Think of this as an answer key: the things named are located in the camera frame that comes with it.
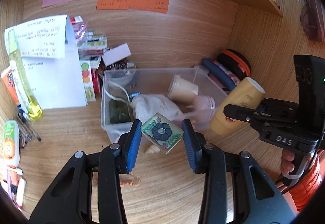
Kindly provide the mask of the right hand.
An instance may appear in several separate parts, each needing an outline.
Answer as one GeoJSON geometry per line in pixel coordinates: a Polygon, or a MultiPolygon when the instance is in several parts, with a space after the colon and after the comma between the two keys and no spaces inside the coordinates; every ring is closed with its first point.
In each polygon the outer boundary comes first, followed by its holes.
{"type": "Polygon", "coordinates": [[[283,149],[282,151],[282,161],[280,164],[280,170],[282,174],[289,174],[293,172],[295,166],[293,165],[293,160],[295,158],[295,154],[289,150],[283,149]]]}

